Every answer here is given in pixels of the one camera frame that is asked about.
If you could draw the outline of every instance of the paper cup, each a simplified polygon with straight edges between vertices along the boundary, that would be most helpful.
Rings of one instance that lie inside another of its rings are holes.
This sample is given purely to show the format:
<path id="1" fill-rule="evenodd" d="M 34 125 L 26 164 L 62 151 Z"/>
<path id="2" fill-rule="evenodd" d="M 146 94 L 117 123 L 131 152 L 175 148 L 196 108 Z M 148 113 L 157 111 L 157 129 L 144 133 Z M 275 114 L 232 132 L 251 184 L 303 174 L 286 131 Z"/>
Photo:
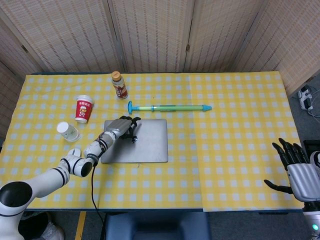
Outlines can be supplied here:
<path id="1" fill-rule="evenodd" d="M 94 101 L 88 95 L 79 95 L 76 98 L 75 120 L 86 123 L 89 120 Z"/>
<path id="2" fill-rule="evenodd" d="M 78 129 L 76 129 L 74 126 L 70 125 L 66 121 L 59 122 L 56 126 L 56 130 L 68 142 L 75 142 L 80 137 Z"/>

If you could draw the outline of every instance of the woven wall panel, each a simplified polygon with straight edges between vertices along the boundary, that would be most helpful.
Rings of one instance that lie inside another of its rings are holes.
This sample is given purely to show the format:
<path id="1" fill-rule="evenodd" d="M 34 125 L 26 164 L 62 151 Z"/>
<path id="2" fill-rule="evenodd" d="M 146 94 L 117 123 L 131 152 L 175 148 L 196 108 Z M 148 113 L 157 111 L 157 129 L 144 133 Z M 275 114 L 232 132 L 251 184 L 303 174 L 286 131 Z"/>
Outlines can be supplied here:
<path id="1" fill-rule="evenodd" d="M 262 0 L 195 2 L 187 72 L 226 72 L 253 23 Z"/>
<path id="2" fill-rule="evenodd" d="M 129 72 L 177 72 L 191 0 L 111 0 Z"/>
<path id="3" fill-rule="evenodd" d="M 269 0 L 234 70 L 278 70 L 293 93 L 320 70 L 320 0 Z"/>
<path id="4" fill-rule="evenodd" d="M 101 0 L 3 0 L 0 8 L 50 71 L 119 69 Z"/>
<path id="5" fill-rule="evenodd" d="M 0 61 L 22 81 L 27 74 L 41 72 L 41 68 L 34 64 L 2 21 L 0 21 Z"/>
<path id="6" fill-rule="evenodd" d="M 5 138 L 14 113 L 22 83 L 0 63 L 0 138 Z"/>

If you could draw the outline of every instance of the gold bottle cap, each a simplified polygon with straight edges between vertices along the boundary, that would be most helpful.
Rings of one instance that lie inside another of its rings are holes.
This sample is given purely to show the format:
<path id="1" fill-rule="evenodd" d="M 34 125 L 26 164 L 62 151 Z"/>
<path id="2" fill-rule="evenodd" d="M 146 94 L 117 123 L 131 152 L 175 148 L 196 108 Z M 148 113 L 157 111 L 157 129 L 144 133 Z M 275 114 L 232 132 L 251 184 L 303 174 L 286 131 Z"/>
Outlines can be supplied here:
<path id="1" fill-rule="evenodd" d="M 114 71 L 111 73 L 111 77 L 114 81 L 118 82 L 121 79 L 121 74 L 118 71 Z"/>

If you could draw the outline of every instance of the red paper cup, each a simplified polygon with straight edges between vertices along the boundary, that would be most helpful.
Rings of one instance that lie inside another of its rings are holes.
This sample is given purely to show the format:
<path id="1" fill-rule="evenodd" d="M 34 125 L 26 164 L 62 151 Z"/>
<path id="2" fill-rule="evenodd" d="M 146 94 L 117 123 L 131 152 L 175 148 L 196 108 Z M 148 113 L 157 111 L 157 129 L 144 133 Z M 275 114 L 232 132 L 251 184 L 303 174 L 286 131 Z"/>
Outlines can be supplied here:
<path id="1" fill-rule="evenodd" d="M 86 123 L 89 120 L 94 101 L 88 95 L 79 95 L 76 98 L 75 120 Z"/>

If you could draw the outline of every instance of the yellow checkered tablecloth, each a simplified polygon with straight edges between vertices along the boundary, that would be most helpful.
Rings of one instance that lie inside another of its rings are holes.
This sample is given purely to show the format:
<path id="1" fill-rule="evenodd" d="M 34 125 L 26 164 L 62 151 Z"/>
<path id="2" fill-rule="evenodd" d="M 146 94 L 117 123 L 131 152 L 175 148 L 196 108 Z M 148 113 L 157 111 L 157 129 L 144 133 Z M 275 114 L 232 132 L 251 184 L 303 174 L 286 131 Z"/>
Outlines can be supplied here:
<path id="1" fill-rule="evenodd" d="M 129 96 L 116 97 L 110 74 L 26 77 L 0 161 L 0 185 L 56 167 L 71 148 L 82 150 L 105 120 L 128 115 L 134 105 L 207 104 L 211 111 L 134 112 L 166 119 L 168 163 L 99 164 L 94 198 L 101 209 L 204 208 L 206 211 L 291 209 L 301 204 L 273 192 L 263 179 L 287 185 L 271 143 L 299 142 L 278 72 L 123 74 Z M 76 123 L 76 97 L 95 105 L 87 124 Z M 81 139 L 66 142 L 56 131 L 67 121 Z M 71 176 L 33 209 L 92 209 L 90 178 Z"/>

